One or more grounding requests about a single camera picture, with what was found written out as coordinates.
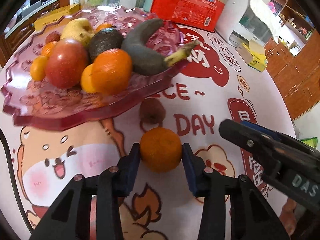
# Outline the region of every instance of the yellow box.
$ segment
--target yellow box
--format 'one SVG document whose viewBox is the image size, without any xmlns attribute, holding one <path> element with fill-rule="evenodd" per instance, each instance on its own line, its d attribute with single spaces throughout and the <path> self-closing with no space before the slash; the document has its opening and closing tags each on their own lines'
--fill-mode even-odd
<svg viewBox="0 0 320 240">
<path fill-rule="evenodd" d="M 260 72 L 266 69 L 268 60 L 265 55 L 265 49 L 255 41 L 249 41 L 249 46 L 241 43 L 236 48 L 236 51 L 250 67 Z"/>
<path fill-rule="evenodd" d="M 34 22 L 35 29 L 36 29 L 36 31 L 40 31 L 47 24 L 56 22 L 62 16 L 74 14 L 79 10 L 80 10 L 80 5 L 77 3 L 77 4 L 73 4 L 73 5 L 67 5 L 65 7 L 61 7 L 61 8 L 55 9 L 51 12 L 48 12 Z"/>
</svg>

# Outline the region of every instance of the yellow pear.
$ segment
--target yellow pear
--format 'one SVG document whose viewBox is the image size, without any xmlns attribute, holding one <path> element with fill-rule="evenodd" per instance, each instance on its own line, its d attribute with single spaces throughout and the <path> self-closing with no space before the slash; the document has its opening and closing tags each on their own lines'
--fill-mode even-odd
<svg viewBox="0 0 320 240">
<path fill-rule="evenodd" d="M 63 29 L 60 39 L 72 38 L 79 41 L 87 47 L 91 38 L 94 36 L 94 30 L 88 19 L 79 18 L 69 22 Z"/>
</svg>

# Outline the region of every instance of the round table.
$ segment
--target round table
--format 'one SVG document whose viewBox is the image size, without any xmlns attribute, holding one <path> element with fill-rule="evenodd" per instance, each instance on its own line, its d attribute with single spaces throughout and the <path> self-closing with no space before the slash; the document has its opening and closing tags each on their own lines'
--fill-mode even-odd
<svg viewBox="0 0 320 240">
<path fill-rule="evenodd" d="M 261 180 L 262 167 L 248 152 L 222 139 L 218 132 L 220 122 L 229 118 L 256 122 L 295 137 L 276 85 L 267 71 L 260 73 L 246 65 L 217 33 L 179 28 L 186 41 L 197 39 L 200 46 L 192 51 L 190 63 L 172 79 L 170 88 L 152 96 L 166 110 L 162 126 L 176 132 L 182 143 L 190 143 L 193 152 L 221 174 L 247 174 L 279 215 L 287 197 Z M 146 130 L 155 127 L 140 124 L 139 106 L 113 119 L 87 122 L 63 132 L 14 127 L 12 117 L 0 113 L 0 209 L 22 240 L 29 238 L 75 174 L 94 176 L 116 165 Z M 141 163 L 134 189 L 120 206 L 124 237 L 194 240 L 202 208 L 202 199 L 193 198 L 188 190 L 182 163 L 164 174 L 152 173 Z M 230 238 L 229 209 L 226 198 L 226 239 Z"/>
</svg>

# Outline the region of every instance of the fruit plate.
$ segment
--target fruit plate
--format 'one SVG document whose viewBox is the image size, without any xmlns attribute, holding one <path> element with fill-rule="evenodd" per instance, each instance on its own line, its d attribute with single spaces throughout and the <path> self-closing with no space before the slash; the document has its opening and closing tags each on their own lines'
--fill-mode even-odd
<svg viewBox="0 0 320 240">
<path fill-rule="evenodd" d="M 87 121 L 115 117 L 144 98 L 168 88 L 171 79 L 188 63 L 183 60 L 154 76 L 133 73 L 128 88 L 115 96 L 88 94 L 80 87 L 61 90 L 46 79 L 34 82 L 30 76 L 30 66 L 40 55 L 46 37 L 61 33 L 68 22 L 80 17 L 87 18 L 94 28 L 102 22 L 109 22 L 126 36 L 140 22 L 157 16 L 140 9 L 99 6 L 93 11 L 81 10 L 74 15 L 63 16 L 42 31 L 33 33 L 27 39 L 28 43 L 15 53 L 14 62 L 6 69 L 6 83 L 1 88 L 5 96 L 3 112 L 13 116 L 14 125 L 61 131 Z M 167 56 L 182 43 L 182 33 L 167 21 L 149 39 L 147 46 Z"/>
</svg>

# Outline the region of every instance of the orange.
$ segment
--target orange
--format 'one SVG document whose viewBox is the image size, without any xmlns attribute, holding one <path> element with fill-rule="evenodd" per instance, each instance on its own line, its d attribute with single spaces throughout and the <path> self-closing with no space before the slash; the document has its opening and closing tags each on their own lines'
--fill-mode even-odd
<svg viewBox="0 0 320 240">
<path fill-rule="evenodd" d="M 98 31 L 101 31 L 103 29 L 106 29 L 106 28 L 110 28 L 112 27 L 113 25 L 110 24 L 110 23 L 101 23 L 97 28 L 96 28 L 96 32 Z"/>
<path fill-rule="evenodd" d="M 41 50 L 41 55 L 50 57 L 52 49 L 57 45 L 56 41 L 51 41 L 48 44 L 44 45 L 44 47 Z"/>
<path fill-rule="evenodd" d="M 45 66 L 47 65 L 48 58 L 40 55 L 36 57 L 30 67 L 30 75 L 34 81 L 41 81 L 45 77 Z"/>
<path fill-rule="evenodd" d="M 131 57 L 122 49 L 99 54 L 92 66 L 92 86 L 97 92 L 113 96 L 124 91 L 132 73 Z"/>
<path fill-rule="evenodd" d="M 84 91 L 87 93 L 96 93 L 97 91 L 94 89 L 92 86 L 92 79 L 91 79 L 91 74 L 92 74 L 92 65 L 87 66 L 84 71 L 82 72 L 81 75 L 81 80 L 80 84 L 81 87 Z"/>
<path fill-rule="evenodd" d="M 179 136 L 173 131 L 156 127 L 147 131 L 140 141 L 142 161 L 154 172 L 175 169 L 182 158 Z"/>
</svg>

